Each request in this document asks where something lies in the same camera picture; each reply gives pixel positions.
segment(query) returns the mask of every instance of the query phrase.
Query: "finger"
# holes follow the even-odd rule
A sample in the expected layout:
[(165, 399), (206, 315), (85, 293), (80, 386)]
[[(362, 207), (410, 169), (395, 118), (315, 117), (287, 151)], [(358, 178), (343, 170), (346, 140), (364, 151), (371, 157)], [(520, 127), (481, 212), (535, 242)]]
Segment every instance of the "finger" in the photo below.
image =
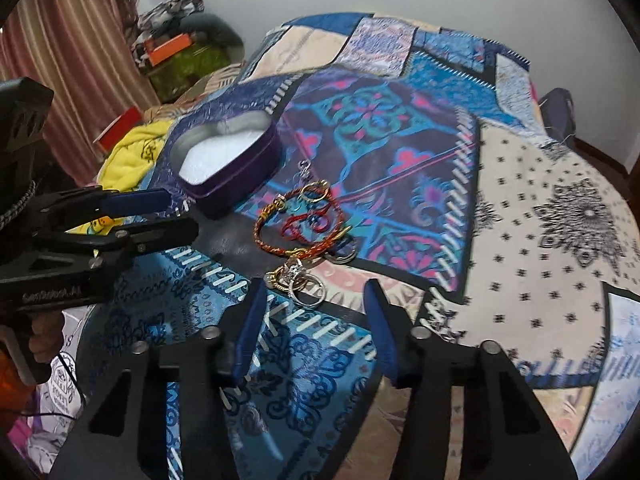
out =
[(60, 350), (62, 350), (62, 345), (64, 343), (64, 336), (62, 334), (59, 335), (58, 339), (56, 339), (51, 346), (47, 349), (44, 349), (39, 352), (34, 352), (33, 356), (39, 363), (50, 363), (53, 358), (58, 355)]
[(31, 321), (31, 329), (34, 334), (44, 334), (47, 332), (61, 332), (65, 325), (65, 315), (62, 311), (43, 312), (38, 314)]
[(29, 350), (34, 354), (53, 348), (58, 341), (63, 339), (62, 332), (47, 332), (46, 334), (33, 335), (29, 339)]

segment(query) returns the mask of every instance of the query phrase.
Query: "curtain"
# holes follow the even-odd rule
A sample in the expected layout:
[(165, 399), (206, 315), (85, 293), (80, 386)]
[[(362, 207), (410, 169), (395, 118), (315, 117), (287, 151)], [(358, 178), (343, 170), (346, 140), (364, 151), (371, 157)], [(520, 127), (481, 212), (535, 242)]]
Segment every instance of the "curtain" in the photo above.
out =
[(0, 34), (0, 77), (54, 90), (43, 136), (79, 186), (99, 169), (100, 132), (129, 107), (159, 103), (127, 43), (135, 8), (136, 0), (20, 0)]

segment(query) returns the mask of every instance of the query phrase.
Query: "bed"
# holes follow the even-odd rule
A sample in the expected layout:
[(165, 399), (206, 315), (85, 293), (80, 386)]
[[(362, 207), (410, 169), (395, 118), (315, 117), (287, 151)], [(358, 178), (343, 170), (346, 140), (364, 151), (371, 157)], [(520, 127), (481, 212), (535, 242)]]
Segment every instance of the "bed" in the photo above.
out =
[[(270, 296), (251, 380), (222, 393), (242, 480), (388, 478), (409, 392), (393, 389), (376, 366), (362, 306), (372, 277), (442, 338), (500, 342), (580, 480), (592, 474), (640, 399), (640, 234), (611, 184), (546, 134), (529, 61), (492, 40), (392, 16), (292, 20), (267, 35), (232, 85), (180, 112), (140, 186), (169, 190), (167, 213), (193, 210), (168, 166), (169, 148), (198, 124), (255, 109), (277, 122), (286, 160), (225, 218), (194, 211), (192, 248), (138, 258), (110, 304), (75, 314), (64, 350), (85, 390), (134, 341), (170, 344), (214, 324), (249, 278), (280, 264), (255, 247), (251, 227), (307, 159), (314, 176), (332, 183), (358, 257), (311, 270), (329, 291), (316, 312)], [(277, 236), (277, 225), (268, 235)], [(294, 336), (313, 351), (298, 354)], [(309, 383), (309, 369), (320, 384)], [(55, 377), (41, 408), (73, 412), (79, 400)], [(168, 384), (175, 478), (178, 392)], [(454, 388), (452, 480), (462, 401)], [(64, 422), (47, 424), (66, 431)]]

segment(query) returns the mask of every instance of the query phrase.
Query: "yellow towel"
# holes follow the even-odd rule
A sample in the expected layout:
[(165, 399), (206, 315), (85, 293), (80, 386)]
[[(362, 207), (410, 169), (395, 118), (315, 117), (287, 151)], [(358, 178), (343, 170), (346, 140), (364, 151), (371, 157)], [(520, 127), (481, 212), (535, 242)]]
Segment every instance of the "yellow towel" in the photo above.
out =
[[(136, 126), (113, 147), (98, 175), (103, 189), (132, 191), (151, 169), (164, 146), (164, 137), (173, 121), (157, 121)], [(123, 219), (103, 216), (68, 231), (73, 234), (107, 235)]]

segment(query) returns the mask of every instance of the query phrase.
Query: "wall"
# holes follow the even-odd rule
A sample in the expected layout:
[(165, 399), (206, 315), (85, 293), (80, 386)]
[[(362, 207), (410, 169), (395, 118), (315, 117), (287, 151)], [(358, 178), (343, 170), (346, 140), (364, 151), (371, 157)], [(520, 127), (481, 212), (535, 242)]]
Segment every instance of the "wall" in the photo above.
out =
[(532, 62), (539, 95), (575, 99), (578, 136), (625, 164), (640, 152), (640, 54), (606, 0), (205, 0), (244, 39), (291, 18), (340, 10), (380, 11), (501, 41)]

